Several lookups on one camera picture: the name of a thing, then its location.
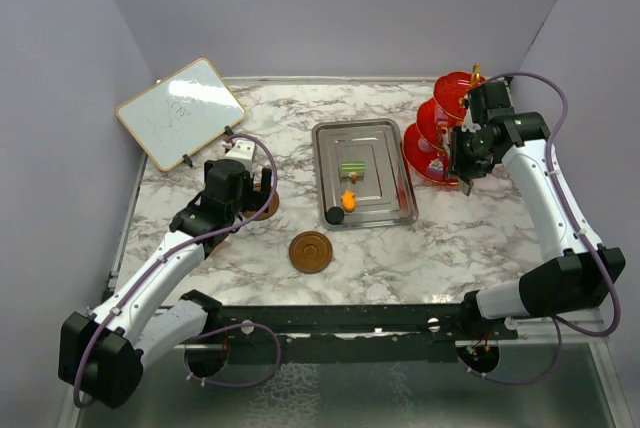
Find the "gray wall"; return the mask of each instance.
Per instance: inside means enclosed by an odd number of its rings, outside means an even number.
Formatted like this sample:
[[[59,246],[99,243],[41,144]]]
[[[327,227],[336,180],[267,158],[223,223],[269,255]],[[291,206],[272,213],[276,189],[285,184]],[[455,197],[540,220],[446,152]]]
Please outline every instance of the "gray wall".
[[[54,426],[60,325],[99,300],[139,160],[114,108],[152,77],[113,0],[0,7],[0,426]]]
[[[570,113],[558,157],[590,223],[627,268],[617,283],[623,318],[611,351],[640,426],[640,0],[558,0],[522,68],[556,80]],[[520,83],[521,108],[555,122],[559,104],[544,86]],[[610,306],[607,306],[610,318]]]
[[[439,75],[517,68],[555,0],[115,0],[160,77]]]

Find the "marble surface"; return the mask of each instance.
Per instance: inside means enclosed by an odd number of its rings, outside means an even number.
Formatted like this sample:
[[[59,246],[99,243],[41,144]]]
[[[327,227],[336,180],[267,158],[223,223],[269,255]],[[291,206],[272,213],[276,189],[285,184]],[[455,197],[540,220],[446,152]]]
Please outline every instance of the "marble surface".
[[[331,232],[319,221],[311,129],[320,122],[388,117],[415,121],[429,84],[232,87],[247,109],[236,132],[259,137],[278,164],[280,208],[227,240],[168,297],[198,289],[225,304],[448,303],[465,292],[517,279],[541,263],[533,224],[511,180],[479,180],[470,197],[412,179],[420,215],[410,226]],[[173,215],[202,188],[203,163],[222,156],[215,141],[194,167],[170,173],[148,162],[117,286],[157,247]],[[260,154],[257,165],[266,164]],[[291,265],[290,241],[307,230],[327,234],[333,261],[318,274]]]

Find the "metal tray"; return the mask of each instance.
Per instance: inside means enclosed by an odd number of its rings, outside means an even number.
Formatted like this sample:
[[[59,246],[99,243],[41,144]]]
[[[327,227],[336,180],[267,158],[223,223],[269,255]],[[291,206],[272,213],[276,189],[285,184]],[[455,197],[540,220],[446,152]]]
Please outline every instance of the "metal tray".
[[[411,178],[402,156],[398,125],[389,119],[320,123],[312,144],[320,201],[320,219],[330,230],[410,224],[418,218]],[[358,160],[365,175],[354,185],[340,178],[340,164]],[[342,207],[342,193],[356,194],[356,209],[339,225],[326,220],[329,208]]]

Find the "black cap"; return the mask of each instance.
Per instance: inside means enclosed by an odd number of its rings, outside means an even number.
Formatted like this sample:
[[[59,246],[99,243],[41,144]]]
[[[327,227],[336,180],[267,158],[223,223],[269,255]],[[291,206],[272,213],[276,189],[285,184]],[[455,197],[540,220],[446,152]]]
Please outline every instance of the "black cap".
[[[344,210],[339,206],[329,208],[325,213],[326,220],[332,225],[339,225],[344,220]]]

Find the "whiteboard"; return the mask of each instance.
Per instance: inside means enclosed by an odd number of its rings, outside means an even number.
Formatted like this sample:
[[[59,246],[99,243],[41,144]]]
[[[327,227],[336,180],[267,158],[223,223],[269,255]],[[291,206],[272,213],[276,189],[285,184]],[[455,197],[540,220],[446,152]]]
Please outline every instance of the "whiteboard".
[[[169,171],[241,121],[244,108],[209,60],[200,58],[116,109],[162,171]]]

